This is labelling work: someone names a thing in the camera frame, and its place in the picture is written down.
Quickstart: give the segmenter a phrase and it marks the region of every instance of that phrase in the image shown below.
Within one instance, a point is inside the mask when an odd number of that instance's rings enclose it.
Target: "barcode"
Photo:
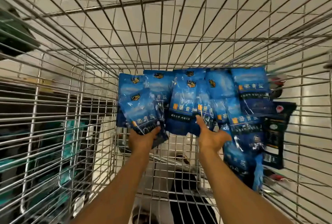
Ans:
[[[271,162],[272,161],[272,155],[264,153],[264,161]]]

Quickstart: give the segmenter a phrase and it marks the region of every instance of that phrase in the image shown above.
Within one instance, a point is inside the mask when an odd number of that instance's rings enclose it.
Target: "hand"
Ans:
[[[217,153],[226,141],[232,140],[232,137],[223,130],[219,130],[218,132],[210,131],[201,116],[196,115],[196,119],[197,124],[201,128],[201,134],[198,140],[200,152],[213,151]]]
[[[152,147],[153,140],[160,132],[160,127],[156,127],[151,132],[145,135],[137,134],[133,129],[129,131],[129,148],[132,153],[149,153]]]

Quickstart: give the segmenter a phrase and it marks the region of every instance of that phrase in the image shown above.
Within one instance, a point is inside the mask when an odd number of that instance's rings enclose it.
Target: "person's left hand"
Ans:
[[[150,133],[145,135],[137,134],[133,129],[129,131],[129,148],[132,153],[150,152],[153,140],[160,132],[160,127],[156,127]]]

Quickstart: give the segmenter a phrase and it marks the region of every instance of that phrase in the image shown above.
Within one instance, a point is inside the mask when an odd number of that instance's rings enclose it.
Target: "person's right arm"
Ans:
[[[218,155],[230,135],[210,131],[197,116],[201,127],[199,160],[212,188],[222,221],[225,224],[292,224],[261,195],[247,187]]]

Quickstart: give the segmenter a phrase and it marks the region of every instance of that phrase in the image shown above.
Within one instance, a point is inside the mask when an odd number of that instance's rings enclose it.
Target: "forearm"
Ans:
[[[72,224],[127,224],[149,153],[133,153],[114,180],[73,220]]]
[[[217,153],[201,152],[199,159],[225,224],[291,224],[275,207],[240,181]]]

